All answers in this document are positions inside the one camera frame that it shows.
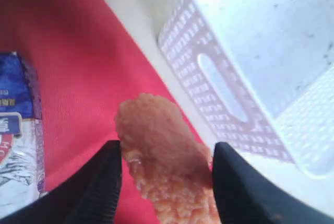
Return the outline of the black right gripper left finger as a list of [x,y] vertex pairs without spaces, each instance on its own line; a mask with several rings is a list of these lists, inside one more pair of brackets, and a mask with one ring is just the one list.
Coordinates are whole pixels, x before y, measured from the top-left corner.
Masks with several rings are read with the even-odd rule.
[[1,223],[113,223],[121,187],[120,141],[110,140],[69,179]]

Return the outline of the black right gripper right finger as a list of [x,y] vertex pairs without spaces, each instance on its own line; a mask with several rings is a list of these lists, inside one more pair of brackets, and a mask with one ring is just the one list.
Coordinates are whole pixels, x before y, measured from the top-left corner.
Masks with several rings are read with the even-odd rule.
[[333,223],[278,188],[225,142],[214,147],[212,183],[222,223]]

